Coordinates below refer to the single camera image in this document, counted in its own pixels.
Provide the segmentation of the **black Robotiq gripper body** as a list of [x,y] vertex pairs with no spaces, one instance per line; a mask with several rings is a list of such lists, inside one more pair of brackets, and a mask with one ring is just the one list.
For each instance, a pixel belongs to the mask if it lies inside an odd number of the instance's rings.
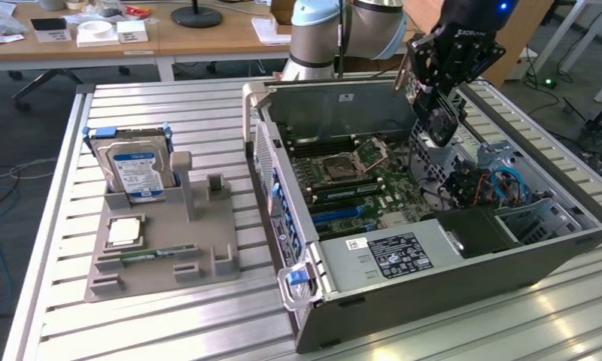
[[434,26],[437,47],[451,45],[454,39],[479,38],[494,41],[503,29],[518,0],[445,0]]

